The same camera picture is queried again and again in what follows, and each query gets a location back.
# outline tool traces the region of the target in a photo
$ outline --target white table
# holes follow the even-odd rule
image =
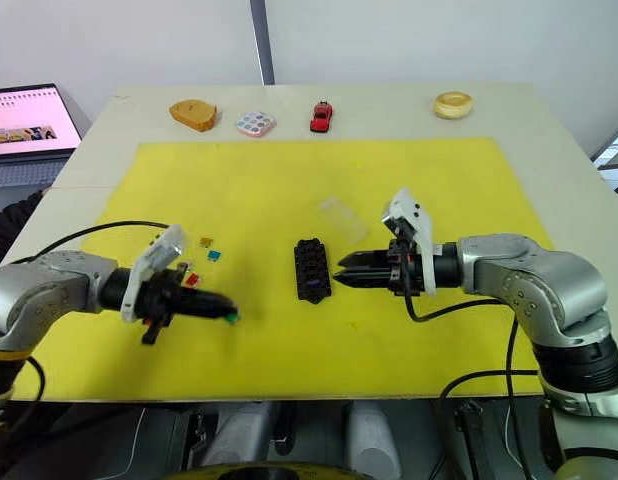
[[[475,111],[458,121],[434,116],[433,99],[448,90],[471,94]],[[218,105],[220,120],[216,127],[198,133],[173,121],[167,111],[169,106],[188,98]],[[324,135],[311,133],[308,128],[311,110],[319,100],[328,100],[335,112],[332,128]],[[264,110],[277,119],[278,125],[267,134],[266,141],[494,138],[554,245],[582,255],[603,274],[618,342],[618,196],[530,84],[121,88],[44,197],[5,261],[29,256],[63,235],[92,226],[134,161],[140,143],[262,141],[248,138],[234,127],[236,119],[250,110]],[[466,188],[469,195],[471,185]],[[79,244],[76,240],[67,248]]]

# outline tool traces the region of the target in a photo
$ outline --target black cable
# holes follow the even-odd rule
[[[507,375],[508,372],[511,375],[531,376],[531,375],[538,374],[537,370],[482,370],[479,372],[468,373],[466,375],[456,378],[455,380],[452,380],[442,390],[442,392],[440,392],[440,396],[438,397],[436,425],[438,426],[438,434],[440,435],[440,439],[442,440],[442,444],[445,450],[444,450],[444,453],[439,457],[438,462],[434,466],[434,469],[438,468],[438,463],[440,463],[441,465],[438,468],[438,471],[435,472],[435,474],[434,474],[434,470],[431,471],[431,474],[429,475],[430,480],[433,480],[436,477],[436,475],[440,473],[442,469],[442,465],[444,465],[445,463],[445,460],[448,460],[451,462],[454,468],[454,471],[456,473],[456,476],[459,479],[466,478],[462,470],[462,467],[460,466],[460,462],[458,461],[455,453],[453,452],[453,448],[451,446],[451,440],[449,439],[449,436],[447,435],[447,430],[445,429],[445,426],[444,426],[443,408],[444,408],[444,401],[447,399],[447,396],[451,393],[451,391],[454,388],[456,388],[458,385],[468,380],[473,380],[474,378],[481,378],[481,377],[495,377],[495,376]]]
[[[462,310],[463,308],[477,307],[478,305],[503,305],[500,300],[497,300],[495,298],[488,298],[484,300],[471,300],[469,302],[458,303],[456,305],[451,305],[449,307],[436,310],[435,312],[428,313],[427,315],[423,315],[421,317],[416,313],[413,302],[411,300],[411,280],[409,279],[409,253],[408,247],[404,242],[402,243],[402,252],[400,254],[400,267],[402,270],[401,274],[404,283],[403,288],[405,291],[405,306],[407,307],[407,312],[409,312],[409,316],[414,322],[428,322],[429,320],[433,320],[434,318],[446,315],[447,313],[455,312],[456,310]]]
[[[520,425],[518,424],[518,413],[516,412],[516,400],[513,396],[513,379],[511,362],[513,360],[513,347],[516,343],[516,334],[518,333],[518,320],[513,319],[511,325],[511,333],[509,334],[509,343],[507,345],[507,360],[505,362],[505,370],[507,371],[507,397],[509,398],[509,409],[511,410],[511,421],[513,422],[513,433],[516,439],[516,447],[518,448],[518,457],[520,459],[520,465],[522,465],[522,471],[525,474],[527,480],[532,480],[531,468],[527,462],[527,456],[522,445],[522,434],[520,432]]]
[[[45,372],[42,369],[42,366],[38,363],[38,361],[33,357],[27,358],[27,361],[33,366],[33,368],[36,369],[36,372],[38,373],[38,377],[40,378],[40,385],[38,387],[38,394],[36,395],[36,398],[34,398],[29,403],[26,410],[22,413],[22,415],[20,415],[20,417],[18,417],[18,420],[16,420],[13,423],[11,429],[9,430],[10,438],[12,438],[14,434],[18,430],[20,430],[23,427],[23,425],[27,423],[29,418],[31,418],[31,415],[33,415],[33,412],[36,410],[38,403],[40,403],[40,399],[42,398],[42,394],[45,391],[45,385],[47,383],[46,378],[45,378]]]
[[[42,256],[42,255],[44,255],[46,253],[49,253],[53,249],[58,248],[60,245],[62,245],[64,243],[67,243],[68,241],[73,240],[74,238],[78,238],[78,237],[81,237],[83,235],[87,235],[89,233],[97,232],[99,230],[105,230],[107,228],[126,227],[126,226],[130,226],[130,225],[142,225],[142,226],[145,226],[145,227],[169,228],[169,225],[167,225],[166,223],[148,222],[148,221],[145,221],[145,220],[122,220],[120,222],[103,223],[102,225],[96,225],[94,227],[85,228],[84,230],[79,230],[79,231],[77,231],[75,233],[72,233],[70,235],[62,237],[60,240],[57,240],[57,241],[53,242],[51,245],[48,245],[47,247],[45,247],[42,250],[40,250],[40,252],[38,252],[33,257],[21,258],[19,260],[16,260],[15,262],[11,262],[11,263],[18,264],[18,263],[25,263],[25,262],[29,262],[29,261],[35,260],[38,257],[40,257],[40,256]]]
[[[436,464],[431,469],[431,473],[429,474],[429,480],[436,479],[436,477],[440,473],[440,470],[442,470],[442,467],[444,467],[446,461],[447,461],[447,451],[443,449],[442,452],[440,452],[440,455],[438,456],[438,460],[436,461]]]

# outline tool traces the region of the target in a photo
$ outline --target round bread toy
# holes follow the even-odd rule
[[[169,113],[177,122],[184,123],[199,132],[206,132],[215,125],[218,109],[215,105],[209,105],[202,100],[183,100],[173,104],[169,108]]]
[[[473,107],[473,99],[462,92],[445,92],[436,97],[433,111],[442,118],[456,119],[466,117]]]

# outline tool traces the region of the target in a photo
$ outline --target yellow mat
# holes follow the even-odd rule
[[[387,202],[410,188],[433,219],[436,242],[517,232],[550,248],[514,173],[490,139],[147,144],[99,222],[145,219],[180,223],[190,236],[183,256],[202,288],[239,305],[241,321],[177,316],[153,347],[140,322],[119,314],[73,314],[35,351],[48,375],[48,400],[191,400],[403,397],[437,395],[453,378],[503,368],[512,313],[482,306],[426,324],[410,321],[403,300],[384,290],[332,282],[319,305],[296,296],[293,247],[318,237],[329,268],[353,250],[386,248],[380,222]],[[369,229],[350,245],[320,212],[336,196]],[[158,233],[126,227],[91,235],[88,252],[130,266]],[[206,260],[201,236],[222,252]],[[459,290],[415,299],[420,312],[475,299]],[[515,366],[535,368],[519,337]],[[537,392],[536,379],[516,381]],[[34,394],[25,367],[17,398]],[[459,394],[504,393],[501,379],[470,382]]]

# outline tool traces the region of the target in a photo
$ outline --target cable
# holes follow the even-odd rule
[[[445,465],[446,461],[447,461],[447,451],[443,449],[442,452],[440,452],[440,455],[438,456],[438,460],[436,461],[436,464],[431,469],[431,473],[429,474],[429,480],[436,479],[436,477],[440,473],[440,470],[442,470],[442,467]]]
[[[538,371],[537,370],[510,370],[509,373],[511,375],[537,375]],[[468,373],[466,375],[463,375],[461,377],[456,378],[455,380],[452,380],[451,382],[449,382],[449,384],[442,390],[442,392],[440,393],[440,396],[438,397],[438,407],[437,407],[437,415],[436,415],[436,419],[437,419],[437,426],[438,426],[438,433],[440,435],[440,439],[442,440],[443,446],[445,448],[445,456],[446,456],[446,460],[450,461],[456,476],[460,479],[464,479],[465,474],[462,470],[462,467],[460,466],[460,462],[458,462],[458,459],[456,458],[455,453],[453,452],[453,449],[451,447],[451,441],[447,435],[447,430],[444,428],[444,417],[443,417],[443,407],[444,407],[444,401],[447,399],[447,396],[451,393],[451,391],[456,388],[458,385],[468,381],[468,380],[473,380],[474,378],[481,378],[481,377],[494,377],[494,376],[501,376],[501,375],[507,375],[507,370],[482,370],[479,372],[472,372],[472,373]],[[433,475],[434,471],[432,470],[429,479],[433,480],[436,475]]]
[[[463,308],[476,307],[478,305],[503,305],[500,300],[496,300],[495,298],[472,300],[470,302],[463,302],[456,305],[451,305],[449,307],[442,308],[421,317],[416,313],[413,302],[411,301],[411,280],[409,279],[409,253],[408,248],[404,242],[402,243],[402,251],[400,254],[400,268],[402,270],[402,279],[404,282],[405,306],[407,307],[407,312],[409,312],[409,316],[414,322],[428,322],[429,320],[433,320],[434,318],[446,315],[447,313],[455,312],[456,310],[462,310]]]
[[[27,358],[27,362],[29,362],[33,366],[33,368],[36,369],[38,377],[40,378],[40,385],[38,387],[38,393],[36,395],[36,398],[34,398],[29,403],[27,409],[22,413],[22,415],[20,415],[20,417],[18,417],[18,420],[13,423],[13,426],[9,430],[9,438],[13,438],[14,434],[18,430],[20,430],[25,423],[27,423],[29,418],[31,418],[31,415],[33,415],[33,412],[36,410],[38,403],[40,403],[40,399],[42,398],[42,394],[45,391],[45,385],[47,383],[47,380],[45,378],[45,372],[42,369],[42,366],[38,363],[38,361],[33,357],[29,357]]]
[[[21,258],[11,263],[18,264],[18,263],[26,263],[26,262],[35,260],[38,257],[41,257],[42,255],[46,253],[49,253],[53,249],[58,248],[60,245],[67,243],[68,241],[73,240],[74,238],[78,238],[83,235],[87,235],[89,233],[97,232],[99,230],[105,230],[107,228],[126,227],[130,225],[141,225],[145,227],[157,227],[157,228],[169,228],[169,225],[167,225],[166,223],[148,222],[145,220],[122,220],[120,222],[103,223],[102,225],[96,225],[94,227],[85,228],[84,230],[79,230],[75,233],[62,237],[60,240],[57,240],[53,242],[51,245],[48,245],[47,247],[40,250],[40,252],[38,252],[33,257]]]
[[[514,463],[516,465],[518,465],[520,467],[520,469],[522,469],[522,463],[520,463],[520,460],[518,460],[516,458],[516,456],[511,451],[511,448],[509,447],[509,418],[511,418],[511,408],[507,408],[507,415],[505,417],[505,426],[504,426],[503,432],[502,432],[503,433],[503,441],[505,442],[505,450],[507,450],[507,453],[509,454],[511,459],[514,461]],[[532,480],[538,480],[533,475],[531,476],[531,478],[532,478]]]
[[[525,474],[527,480],[532,480],[531,468],[527,462],[527,456],[522,445],[522,434],[520,432],[520,425],[518,424],[518,412],[516,411],[516,401],[513,396],[513,379],[511,371],[511,362],[513,359],[513,347],[516,343],[516,334],[518,333],[518,320],[513,319],[511,325],[511,333],[509,334],[509,343],[507,344],[507,360],[505,362],[505,369],[507,371],[507,397],[509,398],[509,409],[511,410],[511,419],[513,420],[513,433],[516,439],[516,447],[518,447],[518,456],[520,457],[520,463],[522,464],[522,471]]]
[[[116,473],[115,475],[108,475],[106,477],[98,477],[95,480],[111,480],[112,478],[122,477],[123,475],[127,474],[129,469],[131,468],[131,464],[133,463],[133,457],[136,454],[136,444],[138,442],[138,432],[140,431],[140,424],[142,423],[142,417],[145,416],[146,411],[147,409],[143,408],[142,413],[140,413],[140,418],[138,418],[138,424],[136,425],[136,433],[133,434],[133,443],[131,444],[131,455],[129,457],[129,462],[127,462],[127,466],[125,467],[125,469],[120,473]]]

